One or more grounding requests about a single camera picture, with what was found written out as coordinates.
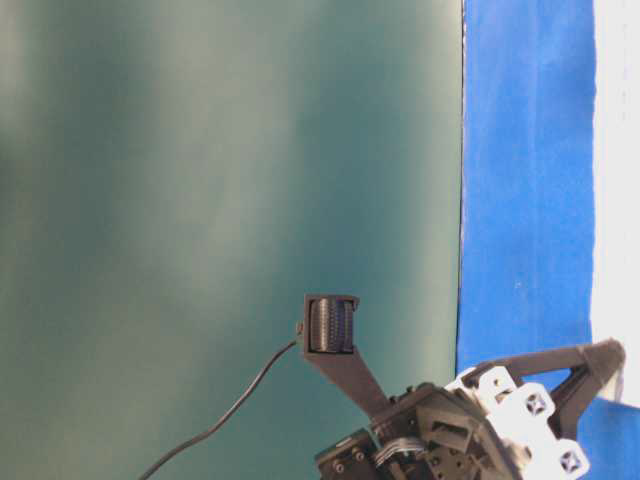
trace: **white surface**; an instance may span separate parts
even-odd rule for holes
[[[595,0],[593,340],[627,352],[618,398],[640,406],[640,3]],[[604,396],[613,399],[611,384]]]
[[[557,439],[549,427],[556,407],[543,385],[525,383],[518,388],[506,368],[493,367],[480,376],[477,388],[467,388],[462,377],[473,369],[460,373],[445,388],[462,390],[486,413],[502,442],[510,447],[524,480],[577,480],[587,474],[590,464],[580,445]],[[567,456],[573,468],[565,470],[563,458]]]

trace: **black roller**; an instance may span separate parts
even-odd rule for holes
[[[311,304],[311,350],[323,353],[353,352],[353,303],[334,297]]]

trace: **bolt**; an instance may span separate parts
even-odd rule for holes
[[[542,397],[534,393],[527,397],[527,410],[531,412],[534,416],[539,415],[547,409],[547,404],[542,399]]]

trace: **black mechanical part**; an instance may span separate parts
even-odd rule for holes
[[[387,477],[376,470],[373,463],[375,451],[376,445],[369,432],[360,429],[317,454],[315,460],[323,480],[384,480]]]
[[[423,383],[399,397],[384,396],[353,346],[357,306],[356,297],[307,295],[298,331],[305,359],[369,416],[381,445],[366,430],[355,432],[316,456],[322,479],[522,480],[516,462],[526,461],[526,452],[503,442],[464,390]],[[495,366],[504,366],[518,386],[524,376],[569,368],[569,377],[551,393],[556,412],[549,424],[558,438],[575,439],[578,418],[623,362],[622,346],[609,340],[485,362],[463,384],[478,386]]]
[[[305,295],[298,334],[304,358],[371,418],[385,410],[389,400],[353,345],[358,303],[350,295]]]
[[[497,366],[505,367],[518,386],[527,375],[570,369],[569,376],[551,392],[556,411],[549,418],[549,426],[556,437],[575,440],[578,419],[622,368],[624,360],[624,348],[620,342],[610,339],[483,362],[465,375],[463,382],[466,386],[477,386],[480,376]]]

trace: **white 3d-printed part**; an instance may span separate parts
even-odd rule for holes
[[[524,480],[577,480],[589,471],[589,461],[574,440],[557,439],[549,427],[555,404],[544,386],[516,387],[504,367],[494,367],[467,388],[461,373],[447,390],[463,390],[486,413],[487,420],[512,453]]]

